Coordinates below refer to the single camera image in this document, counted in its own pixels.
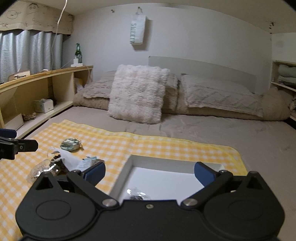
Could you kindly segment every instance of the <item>gray curtain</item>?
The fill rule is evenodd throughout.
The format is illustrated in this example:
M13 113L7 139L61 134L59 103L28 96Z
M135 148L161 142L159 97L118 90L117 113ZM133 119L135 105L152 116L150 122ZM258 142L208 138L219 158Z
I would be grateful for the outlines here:
M52 56L54 35L37 30L0 31L0 83L19 71L30 69L31 74L36 74L43 69L51 70L52 61L53 69L60 69L63 35L57 35Z

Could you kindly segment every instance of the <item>checkered tablecloth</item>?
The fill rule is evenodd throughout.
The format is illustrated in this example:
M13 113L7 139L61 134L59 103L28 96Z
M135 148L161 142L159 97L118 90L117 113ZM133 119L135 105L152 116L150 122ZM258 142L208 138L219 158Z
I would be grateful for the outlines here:
M36 152L19 153L13 161L0 161L0 240L18 240L21 237L15 222L15 211L31 186L26 180L27 175L36 164L47 158L50 147L58 148L61 142L69 137L78 138L83 144L83 149L73 153L74 155L81 159L85 156L97 156L105 160L106 175L96 187L107 194L131 154L220 163L234 175L247 174L239 153L228 146L168 137L140 136L127 132L109 132L64 120L59 124L51 124L33 137L39 143Z

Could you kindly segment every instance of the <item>green glass bottle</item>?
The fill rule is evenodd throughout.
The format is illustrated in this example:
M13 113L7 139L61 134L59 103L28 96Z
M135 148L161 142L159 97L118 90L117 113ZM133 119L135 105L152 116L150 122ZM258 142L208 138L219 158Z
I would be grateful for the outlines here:
M78 59L78 63L79 64L82 63L82 53L81 53L81 50L80 50L80 44L79 43L76 44L75 56Z

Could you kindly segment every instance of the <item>ceiling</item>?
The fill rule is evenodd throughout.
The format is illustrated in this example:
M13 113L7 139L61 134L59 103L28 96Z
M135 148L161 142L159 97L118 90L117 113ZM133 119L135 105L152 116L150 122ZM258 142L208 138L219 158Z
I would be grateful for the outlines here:
M33 0L51 7L62 9L63 0ZM296 32L296 12L283 0L68 0L66 11L77 15L88 10L130 3L164 3L196 6L215 10L257 26L269 32L270 22L274 23L272 33Z

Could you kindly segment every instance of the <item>white wall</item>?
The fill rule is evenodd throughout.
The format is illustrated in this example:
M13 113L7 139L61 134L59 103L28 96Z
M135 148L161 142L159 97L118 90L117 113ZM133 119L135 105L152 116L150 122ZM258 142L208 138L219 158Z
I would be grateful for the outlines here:
M129 43L131 14L147 15L147 41ZM74 32L64 43L63 64L81 44L83 63L94 65L94 79L119 64L146 65L148 56L186 58L219 64L257 76L256 91L269 87L270 34L237 18L199 7L128 4L75 16Z
M296 33L272 35L272 59L296 63Z

